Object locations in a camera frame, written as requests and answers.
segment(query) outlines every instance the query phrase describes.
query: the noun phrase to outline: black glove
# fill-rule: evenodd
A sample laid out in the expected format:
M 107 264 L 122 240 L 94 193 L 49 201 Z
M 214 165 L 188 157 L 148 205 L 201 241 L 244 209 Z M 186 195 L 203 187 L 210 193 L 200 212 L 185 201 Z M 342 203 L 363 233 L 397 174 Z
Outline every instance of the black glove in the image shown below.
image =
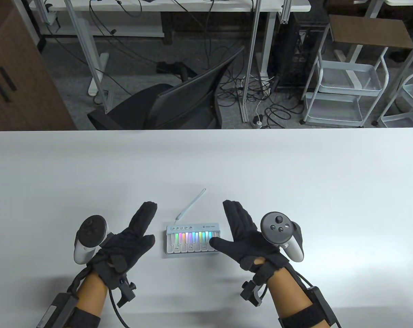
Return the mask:
M 256 272 L 261 265 L 254 265 L 253 260 L 263 257 L 272 264 L 275 269 L 283 268 L 289 261 L 279 253 L 279 247 L 269 243 L 257 230 L 255 223 L 249 213 L 239 202 L 225 200 L 223 202 L 226 217 L 228 219 L 233 242 L 220 237 L 213 237 L 209 244 L 216 250 L 226 254 L 237 261 L 241 267 L 251 272 Z M 242 261 L 250 259 L 252 265 L 242 265 Z
M 155 216 L 158 205 L 145 202 L 130 221 L 129 227 L 112 236 L 87 265 L 107 261 L 115 271 L 122 275 L 128 272 L 155 244 L 153 234 L 144 236 L 150 222 Z

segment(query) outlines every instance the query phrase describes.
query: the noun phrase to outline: chair backrest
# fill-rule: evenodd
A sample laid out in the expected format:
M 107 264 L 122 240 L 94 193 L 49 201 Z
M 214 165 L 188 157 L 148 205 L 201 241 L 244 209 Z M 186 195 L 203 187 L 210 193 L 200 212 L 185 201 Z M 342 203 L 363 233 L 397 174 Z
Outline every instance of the chair backrest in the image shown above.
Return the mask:
M 216 90 L 229 65 L 243 50 L 244 47 L 240 47 L 217 66 L 159 94 L 144 129 L 177 129 L 205 110 L 211 111 L 211 117 L 221 126 L 222 117 L 215 102 Z

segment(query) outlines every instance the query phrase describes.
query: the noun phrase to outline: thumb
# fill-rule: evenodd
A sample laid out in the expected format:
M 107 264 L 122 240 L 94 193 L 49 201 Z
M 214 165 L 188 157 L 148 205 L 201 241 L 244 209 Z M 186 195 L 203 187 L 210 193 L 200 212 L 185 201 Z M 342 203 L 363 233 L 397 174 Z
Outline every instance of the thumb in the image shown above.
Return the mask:
M 147 236 L 142 237 L 138 241 L 138 245 L 140 248 L 139 256 L 143 256 L 148 250 L 150 250 L 150 248 L 153 247 L 153 245 L 155 245 L 155 236 L 153 234 L 149 234 Z
M 209 244 L 211 247 L 224 254 L 228 254 L 229 250 L 233 247 L 233 242 L 227 241 L 220 237 L 212 237 L 209 240 Z

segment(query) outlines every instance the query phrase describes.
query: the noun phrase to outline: white vr controller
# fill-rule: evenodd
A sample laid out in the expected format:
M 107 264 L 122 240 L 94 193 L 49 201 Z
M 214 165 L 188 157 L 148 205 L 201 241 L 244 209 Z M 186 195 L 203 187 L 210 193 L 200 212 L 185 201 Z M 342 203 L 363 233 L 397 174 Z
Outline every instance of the white vr controller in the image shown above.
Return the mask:
M 94 256 L 96 247 L 102 245 L 108 234 L 104 217 L 93 215 L 87 218 L 75 235 L 74 261 L 77 264 L 87 264 Z
M 299 225 L 285 214 L 270 212 L 264 215 L 261 233 L 268 242 L 281 247 L 290 260 L 303 261 L 302 232 Z

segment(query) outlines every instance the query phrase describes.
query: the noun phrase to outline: forearm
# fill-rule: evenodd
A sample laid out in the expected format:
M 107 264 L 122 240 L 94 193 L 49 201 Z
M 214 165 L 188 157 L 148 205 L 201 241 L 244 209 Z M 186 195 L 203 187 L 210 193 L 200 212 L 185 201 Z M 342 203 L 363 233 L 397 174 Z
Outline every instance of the forearm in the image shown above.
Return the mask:
M 280 318 L 289 317 L 313 304 L 287 269 L 282 268 L 267 281 L 273 303 Z M 329 328 L 323 320 L 315 328 Z
M 79 301 L 76 307 L 82 311 L 100 317 L 105 304 L 108 288 L 96 272 L 91 272 L 77 291 Z

